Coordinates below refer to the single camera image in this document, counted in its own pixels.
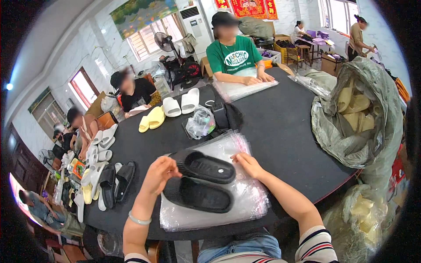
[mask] dark brown door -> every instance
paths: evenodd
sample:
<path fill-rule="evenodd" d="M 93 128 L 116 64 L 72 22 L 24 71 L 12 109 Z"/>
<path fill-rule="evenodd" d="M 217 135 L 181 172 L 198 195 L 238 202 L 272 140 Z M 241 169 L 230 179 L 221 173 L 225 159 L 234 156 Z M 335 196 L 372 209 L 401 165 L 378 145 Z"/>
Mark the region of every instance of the dark brown door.
<path fill-rule="evenodd" d="M 23 188 L 39 193 L 48 175 L 48 169 L 31 153 L 12 124 L 8 131 L 7 148 L 11 154 L 10 172 Z"/>

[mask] white bangle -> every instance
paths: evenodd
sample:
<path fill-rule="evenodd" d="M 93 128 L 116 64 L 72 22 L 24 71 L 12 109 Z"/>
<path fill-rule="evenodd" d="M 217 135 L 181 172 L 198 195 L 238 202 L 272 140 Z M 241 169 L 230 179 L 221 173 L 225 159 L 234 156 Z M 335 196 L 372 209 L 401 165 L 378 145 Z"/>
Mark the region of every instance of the white bangle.
<path fill-rule="evenodd" d="M 152 218 L 149 218 L 146 221 L 142 221 L 142 220 L 139 220 L 139 219 L 135 218 L 134 216 L 132 216 L 131 210 L 129 211 L 129 217 L 133 222 L 135 222 L 136 224 L 139 224 L 141 226 L 147 226 L 152 222 Z"/>

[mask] white standing air conditioner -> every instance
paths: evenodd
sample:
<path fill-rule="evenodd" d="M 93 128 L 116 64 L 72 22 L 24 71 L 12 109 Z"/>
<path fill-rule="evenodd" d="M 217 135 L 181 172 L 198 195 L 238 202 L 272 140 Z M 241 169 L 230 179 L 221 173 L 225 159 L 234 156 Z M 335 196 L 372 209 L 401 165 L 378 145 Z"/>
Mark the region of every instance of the white standing air conditioner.
<path fill-rule="evenodd" d="M 194 46 L 198 61 L 206 56 L 206 48 L 212 43 L 206 28 L 206 22 L 195 5 L 180 11 L 187 33 L 192 34 L 197 41 Z"/>

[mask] white oval logo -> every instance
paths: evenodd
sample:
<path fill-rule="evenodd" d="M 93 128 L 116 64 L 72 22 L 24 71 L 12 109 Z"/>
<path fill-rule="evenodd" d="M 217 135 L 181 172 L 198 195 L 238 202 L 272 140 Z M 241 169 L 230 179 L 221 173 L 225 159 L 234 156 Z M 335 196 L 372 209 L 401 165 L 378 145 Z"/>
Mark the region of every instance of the white oval logo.
<path fill-rule="evenodd" d="M 243 64 L 248 59 L 248 52 L 244 50 L 235 51 L 227 55 L 224 63 L 227 66 L 238 66 Z"/>

